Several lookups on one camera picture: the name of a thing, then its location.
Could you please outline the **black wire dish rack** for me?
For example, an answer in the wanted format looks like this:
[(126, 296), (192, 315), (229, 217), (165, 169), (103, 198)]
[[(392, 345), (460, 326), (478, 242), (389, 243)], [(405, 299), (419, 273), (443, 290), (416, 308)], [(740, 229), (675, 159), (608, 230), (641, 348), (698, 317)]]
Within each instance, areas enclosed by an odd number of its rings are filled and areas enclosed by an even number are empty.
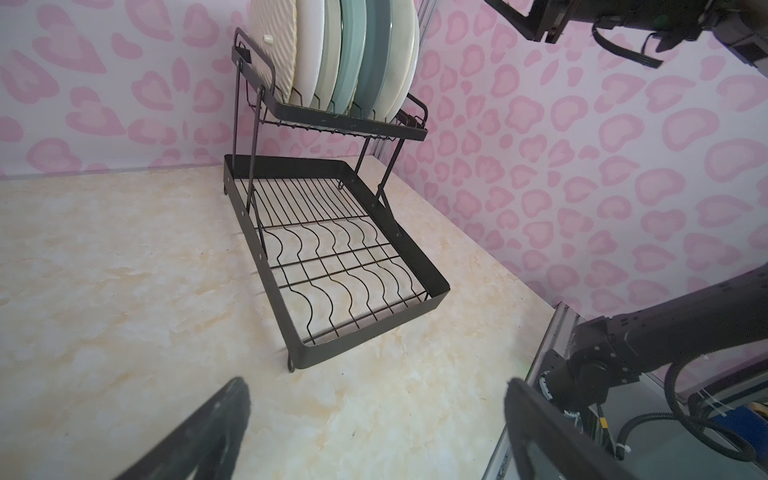
[(287, 350), (306, 369), (436, 309), (446, 278), (359, 164), (232, 149), (223, 190)]

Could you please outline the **teal green round plate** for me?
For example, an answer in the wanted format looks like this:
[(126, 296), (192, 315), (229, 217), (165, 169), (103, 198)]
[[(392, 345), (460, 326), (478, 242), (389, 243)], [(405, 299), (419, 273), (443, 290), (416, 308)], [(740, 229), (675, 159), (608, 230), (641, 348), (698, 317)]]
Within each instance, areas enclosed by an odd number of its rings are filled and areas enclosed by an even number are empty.
[(392, 2), (366, 2), (366, 38), (357, 86), (350, 112), (359, 118), (373, 114), (388, 66), (392, 35)]

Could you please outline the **orange woven round plate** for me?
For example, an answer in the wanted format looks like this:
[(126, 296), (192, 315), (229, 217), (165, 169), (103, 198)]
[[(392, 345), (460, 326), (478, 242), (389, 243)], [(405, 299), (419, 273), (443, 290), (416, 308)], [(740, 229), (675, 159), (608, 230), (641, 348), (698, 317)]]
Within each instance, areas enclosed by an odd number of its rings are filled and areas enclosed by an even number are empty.
[(254, 62), (256, 71), (274, 95), (287, 103), (293, 88), (297, 52), (297, 3), (295, 0), (253, 0), (248, 3), (247, 33), (258, 45), (264, 60)]

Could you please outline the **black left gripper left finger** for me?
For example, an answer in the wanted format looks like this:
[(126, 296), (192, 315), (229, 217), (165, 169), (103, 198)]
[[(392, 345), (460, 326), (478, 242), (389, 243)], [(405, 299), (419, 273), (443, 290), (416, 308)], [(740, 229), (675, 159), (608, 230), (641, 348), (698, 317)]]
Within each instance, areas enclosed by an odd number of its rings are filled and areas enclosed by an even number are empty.
[(230, 479), (251, 412), (250, 392), (234, 377), (120, 479)]

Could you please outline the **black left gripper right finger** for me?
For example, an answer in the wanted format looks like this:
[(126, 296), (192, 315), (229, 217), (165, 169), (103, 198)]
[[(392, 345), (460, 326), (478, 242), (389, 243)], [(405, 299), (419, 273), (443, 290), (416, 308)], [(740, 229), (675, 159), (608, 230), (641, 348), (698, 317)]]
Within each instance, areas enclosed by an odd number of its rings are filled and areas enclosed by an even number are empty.
[(538, 479), (538, 468), (545, 464), (565, 479), (633, 477), (520, 378), (508, 382), (504, 417), (521, 479)]

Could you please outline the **light blue flower plate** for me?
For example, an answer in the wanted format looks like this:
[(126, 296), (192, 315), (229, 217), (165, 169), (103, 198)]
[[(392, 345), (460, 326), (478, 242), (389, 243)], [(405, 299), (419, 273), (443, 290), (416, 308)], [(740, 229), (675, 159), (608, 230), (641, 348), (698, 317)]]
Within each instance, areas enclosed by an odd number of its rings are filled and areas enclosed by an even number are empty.
[(334, 114), (348, 112), (355, 94), (367, 34), (367, 2), (341, 0), (341, 52), (338, 74), (329, 105)]

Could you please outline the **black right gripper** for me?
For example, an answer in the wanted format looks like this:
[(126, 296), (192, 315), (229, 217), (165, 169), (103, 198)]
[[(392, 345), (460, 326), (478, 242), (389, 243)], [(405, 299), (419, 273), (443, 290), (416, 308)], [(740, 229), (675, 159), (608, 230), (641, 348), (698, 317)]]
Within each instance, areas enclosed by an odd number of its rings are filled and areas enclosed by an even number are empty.
[(522, 14), (502, 0), (485, 0), (526, 40), (555, 44), (571, 21), (593, 23), (600, 9), (598, 0), (535, 0)]

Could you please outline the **white plate black stars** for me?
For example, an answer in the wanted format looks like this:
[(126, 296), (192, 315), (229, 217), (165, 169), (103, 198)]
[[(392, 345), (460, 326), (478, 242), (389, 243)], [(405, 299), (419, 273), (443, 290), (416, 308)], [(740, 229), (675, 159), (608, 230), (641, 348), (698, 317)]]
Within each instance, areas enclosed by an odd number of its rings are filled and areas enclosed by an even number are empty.
[(400, 91), (405, 83), (416, 42), (414, 24), (416, 9), (411, 0), (391, 2), (392, 35), (390, 38), (387, 68), (381, 90), (373, 106), (374, 119), (388, 122)]

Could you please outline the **white plate floral sprigs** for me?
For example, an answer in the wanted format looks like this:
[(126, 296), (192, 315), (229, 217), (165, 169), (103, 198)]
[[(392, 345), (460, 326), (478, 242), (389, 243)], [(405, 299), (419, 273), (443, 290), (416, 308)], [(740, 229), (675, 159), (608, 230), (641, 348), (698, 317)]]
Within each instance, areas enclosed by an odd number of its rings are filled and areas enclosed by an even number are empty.
[(318, 110), (327, 111), (330, 107), (339, 72), (341, 44), (341, 2), (326, 0), (322, 59), (314, 93)]

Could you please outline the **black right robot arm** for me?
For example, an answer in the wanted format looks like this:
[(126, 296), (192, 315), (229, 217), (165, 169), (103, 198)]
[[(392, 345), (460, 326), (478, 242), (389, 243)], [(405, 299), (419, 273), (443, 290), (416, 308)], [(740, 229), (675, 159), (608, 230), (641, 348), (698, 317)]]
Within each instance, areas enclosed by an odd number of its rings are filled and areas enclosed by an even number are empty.
[[(614, 44), (604, 29), (648, 31), (666, 51), (710, 31), (737, 59), (767, 72), (767, 4), (764, 1), (536, 1), (527, 14), (504, 1), (496, 10), (522, 36), (555, 43), (571, 21), (588, 23), (598, 45), (657, 69), (661, 62)], [(541, 374), (542, 395), (561, 410), (606, 401), (613, 387), (643, 373), (702, 354), (767, 337), (767, 268), (654, 307), (576, 326), (567, 358)]]

